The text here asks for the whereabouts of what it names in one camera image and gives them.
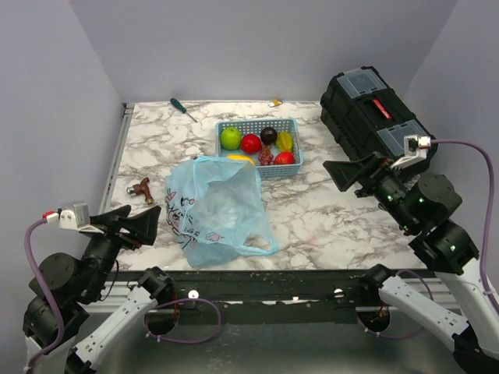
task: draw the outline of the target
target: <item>green apple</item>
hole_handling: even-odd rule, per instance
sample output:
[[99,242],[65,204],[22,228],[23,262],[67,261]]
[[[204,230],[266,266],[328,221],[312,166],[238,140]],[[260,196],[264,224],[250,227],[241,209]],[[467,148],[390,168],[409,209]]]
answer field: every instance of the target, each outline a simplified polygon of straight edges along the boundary
[[237,150],[241,144],[241,132],[235,127],[228,127],[221,132],[220,143],[226,150]]

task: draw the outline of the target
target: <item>fruit basket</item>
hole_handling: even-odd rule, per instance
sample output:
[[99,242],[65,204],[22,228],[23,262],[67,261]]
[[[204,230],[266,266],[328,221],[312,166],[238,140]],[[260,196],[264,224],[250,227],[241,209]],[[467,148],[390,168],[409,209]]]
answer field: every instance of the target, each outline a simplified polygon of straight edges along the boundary
[[[255,134],[260,135],[261,131],[267,127],[274,128],[278,133],[289,132],[292,137],[292,153],[295,157],[294,164],[285,165],[268,165],[261,166],[258,161],[258,153],[247,154],[242,150],[226,150],[221,146],[221,133],[228,127],[235,127],[240,132],[241,135]],[[215,142],[216,142],[216,155],[218,157],[226,157],[230,154],[243,155],[251,158],[255,161],[257,165],[258,172],[261,178],[273,178],[273,177],[292,177],[298,174],[298,170],[303,165],[303,152],[300,149],[299,134],[298,134],[298,124],[294,119],[283,118],[283,119],[257,119],[250,121],[232,121],[232,122],[219,122],[215,128]],[[274,156],[277,156],[281,151],[275,143],[271,145],[271,152]]]

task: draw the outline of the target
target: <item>fruit in basket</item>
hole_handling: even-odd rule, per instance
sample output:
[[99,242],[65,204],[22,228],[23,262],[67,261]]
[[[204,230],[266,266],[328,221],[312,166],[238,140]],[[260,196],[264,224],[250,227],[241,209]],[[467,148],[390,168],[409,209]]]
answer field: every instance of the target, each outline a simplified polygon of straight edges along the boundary
[[281,152],[275,158],[276,165],[290,165],[295,163],[295,157],[291,152]]
[[280,132],[275,144],[281,152],[291,152],[293,150],[293,138],[289,132]]
[[262,146],[262,150],[258,154],[258,161],[261,166],[272,165],[274,155],[271,152],[271,146]]
[[278,139],[278,132],[275,131],[273,127],[266,127],[260,133],[260,138],[262,139],[262,142],[268,146],[269,144],[275,143]]
[[235,127],[228,127],[221,132],[220,144],[226,150],[237,150],[241,144],[241,132]]
[[229,154],[226,157],[230,158],[232,160],[248,161],[255,166],[257,165],[257,163],[254,160],[252,160],[251,158],[249,158],[247,156],[243,156],[242,154]]
[[255,134],[244,135],[241,140],[241,149],[249,154],[253,154],[262,149],[262,141]]

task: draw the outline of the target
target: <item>brown pipe fitting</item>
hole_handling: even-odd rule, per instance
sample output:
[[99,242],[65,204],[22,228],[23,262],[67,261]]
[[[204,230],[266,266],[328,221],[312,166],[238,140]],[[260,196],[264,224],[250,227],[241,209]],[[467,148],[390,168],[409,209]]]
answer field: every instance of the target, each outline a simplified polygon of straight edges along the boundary
[[148,177],[144,178],[139,184],[128,187],[126,189],[126,193],[128,193],[130,196],[144,194],[146,196],[147,205],[153,205],[154,199],[153,196],[150,195],[149,185],[147,183],[149,183]]

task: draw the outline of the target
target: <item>white wall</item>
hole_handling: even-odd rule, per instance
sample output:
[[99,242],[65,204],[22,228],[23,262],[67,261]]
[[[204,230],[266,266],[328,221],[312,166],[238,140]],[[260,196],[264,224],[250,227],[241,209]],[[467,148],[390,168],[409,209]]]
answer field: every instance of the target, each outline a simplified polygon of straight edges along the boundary
[[[97,212],[122,105],[67,0],[0,2],[0,371],[22,372],[23,314],[34,297],[27,226],[60,203]],[[43,227],[40,262],[80,254],[87,240]]]
[[[460,0],[409,88],[405,100],[440,138],[467,139],[489,151],[499,170],[499,2]],[[442,145],[432,162],[464,203],[455,220],[481,245],[488,174],[483,158],[463,146]],[[489,276],[499,286],[499,209],[494,210]]]
[[456,0],[70,0],[122,99],[317,101],[375,65],[403,94]]

